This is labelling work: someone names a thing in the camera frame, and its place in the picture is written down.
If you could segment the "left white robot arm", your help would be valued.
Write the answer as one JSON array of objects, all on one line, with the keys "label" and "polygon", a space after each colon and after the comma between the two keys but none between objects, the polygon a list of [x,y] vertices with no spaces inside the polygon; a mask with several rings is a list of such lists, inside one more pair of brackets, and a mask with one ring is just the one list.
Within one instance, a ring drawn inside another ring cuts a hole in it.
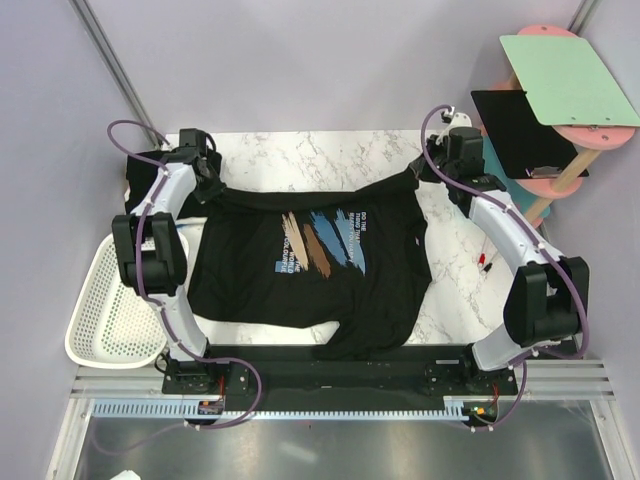
[{"label": "left white robot arm", "polygon": [[186,144],[150,158],[131,158],[156,168],[156,178],[128,215],[112,221],[112,237],[123,284],[152,309],[168,342],[171,358],[191,362],[185,382],[208,393],[219,382],[219,369],[205,358],[209,342],[198,327],[185,288],[188,262],[176,218],[189,196],[205,202],[224,190],[221,156],[214,142]]}]

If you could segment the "black printed t shirt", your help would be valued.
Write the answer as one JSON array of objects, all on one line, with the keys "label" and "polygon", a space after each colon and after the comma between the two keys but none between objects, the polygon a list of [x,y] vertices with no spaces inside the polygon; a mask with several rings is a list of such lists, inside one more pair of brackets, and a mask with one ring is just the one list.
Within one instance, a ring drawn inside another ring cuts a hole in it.
[{"label": "black printed t shirt", "polygon": [[297,329],[334,322],[321,359],[403,346],[432,280],[418,185],[405,169],[349,192],[226,189],[208,208],[193,312]]}]

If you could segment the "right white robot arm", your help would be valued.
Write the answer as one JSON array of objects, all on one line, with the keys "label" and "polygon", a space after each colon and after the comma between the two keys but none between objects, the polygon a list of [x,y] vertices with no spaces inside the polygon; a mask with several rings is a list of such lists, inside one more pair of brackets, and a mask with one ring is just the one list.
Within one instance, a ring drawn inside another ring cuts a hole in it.
[{"label": "right white robot arm", "polygon": [[565,360],[583,358],[590,340],[586,262],[546,242],[496,177],[455,180],[428,152],[411,168],[420,180],[443,182],[451,194],[462,195],[454,203],[488,236],[513,274],[502,324],[471,345],[472,360],[457,371],[460,386],[481,393],[493,383],[494,370],[518,365],[536,351]]}]

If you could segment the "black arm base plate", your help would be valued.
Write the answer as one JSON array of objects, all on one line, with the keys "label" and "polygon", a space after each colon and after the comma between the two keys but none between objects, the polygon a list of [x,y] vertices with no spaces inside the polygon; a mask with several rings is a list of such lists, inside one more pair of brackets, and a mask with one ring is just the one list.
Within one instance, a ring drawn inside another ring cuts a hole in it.
[{"label": "black arm base plate", "polygon": [[435,399],[517,393],[510,370],[479,370],[472,364],[469,346],[404,346],[364,360],[325,360],[316,353],[312,346],[218,345],[207,352],[212,363],[167,356],[162,392],[248,398],[261,380],[264,397],[284,390],[355,393],[370,389]]}]

